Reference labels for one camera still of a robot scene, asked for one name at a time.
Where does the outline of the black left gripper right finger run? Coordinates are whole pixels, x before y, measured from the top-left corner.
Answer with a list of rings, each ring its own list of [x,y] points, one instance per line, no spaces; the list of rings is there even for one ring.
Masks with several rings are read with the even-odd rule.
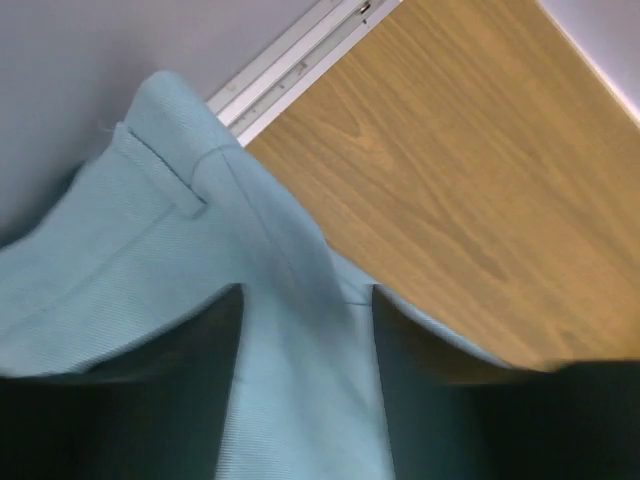
[[[380,288],[371,308],[397,478],[638,477],[637,362],[502,366],[418,324]]]

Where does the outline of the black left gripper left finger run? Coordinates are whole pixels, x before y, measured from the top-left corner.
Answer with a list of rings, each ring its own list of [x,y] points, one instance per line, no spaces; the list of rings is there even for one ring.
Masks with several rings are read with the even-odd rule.
[[[243,310],[231,285],[88,370],[2,377],[2,478],[213,478]]]

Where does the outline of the light blue trousers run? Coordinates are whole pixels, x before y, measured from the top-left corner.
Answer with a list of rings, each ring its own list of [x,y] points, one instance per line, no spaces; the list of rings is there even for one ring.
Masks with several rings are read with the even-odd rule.
[[[211,479],[399,479],[372,291],[488,360],[335,254],[299,203],[175,74],[145,80],[110,145],[1,253],[1,379],[80,373],[244,299]]]

